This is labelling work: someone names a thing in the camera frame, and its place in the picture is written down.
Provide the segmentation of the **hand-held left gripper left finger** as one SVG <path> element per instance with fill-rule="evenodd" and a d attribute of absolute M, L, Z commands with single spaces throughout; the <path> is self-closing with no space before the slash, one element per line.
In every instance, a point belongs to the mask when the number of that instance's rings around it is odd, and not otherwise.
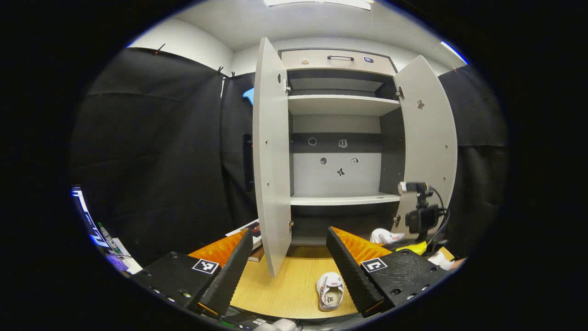
<path fill-rule="evenodd" d="M 134 274 L 134 281 L 171 304 L 220 318 L 229 308 L 253 247 L 250 228 L 191 254 L 171 251 Z"/>

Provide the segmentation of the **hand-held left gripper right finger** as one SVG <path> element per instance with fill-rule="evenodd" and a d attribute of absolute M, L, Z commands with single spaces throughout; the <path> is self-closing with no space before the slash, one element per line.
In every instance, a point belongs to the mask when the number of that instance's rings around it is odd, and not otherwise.
<path fill-rule="evenodd" d="M 424 257 L 426 243 L 393 250 L 329 227 L 326 247 L 357 311 L 368 318 L 411 302 L 449 276 Z"/>

